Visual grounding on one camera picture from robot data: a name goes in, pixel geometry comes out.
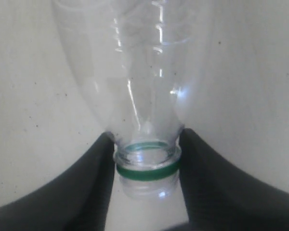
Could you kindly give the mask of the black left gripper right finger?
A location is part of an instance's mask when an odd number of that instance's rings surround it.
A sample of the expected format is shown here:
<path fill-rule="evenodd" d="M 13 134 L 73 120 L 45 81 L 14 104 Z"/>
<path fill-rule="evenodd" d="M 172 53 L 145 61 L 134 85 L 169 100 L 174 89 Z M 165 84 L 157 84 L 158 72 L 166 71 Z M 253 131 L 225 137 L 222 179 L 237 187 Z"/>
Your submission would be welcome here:
<path fill-rule="evenodd" d="M 190 230 L 289 231 L 289 193 L 237 168 L 191 129 L 179 144 Z"/>

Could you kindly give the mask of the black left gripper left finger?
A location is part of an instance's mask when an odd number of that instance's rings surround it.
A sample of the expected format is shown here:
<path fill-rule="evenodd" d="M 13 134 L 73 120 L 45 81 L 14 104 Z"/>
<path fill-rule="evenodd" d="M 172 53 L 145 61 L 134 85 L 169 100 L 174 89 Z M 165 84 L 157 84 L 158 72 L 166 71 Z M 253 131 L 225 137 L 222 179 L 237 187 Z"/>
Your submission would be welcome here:
<path fill-rule="evenodd" d="M 114 143 L 103 133 L 70 168 L 0 207 L 0 231 L 103 231 L 114 182 Z"/>

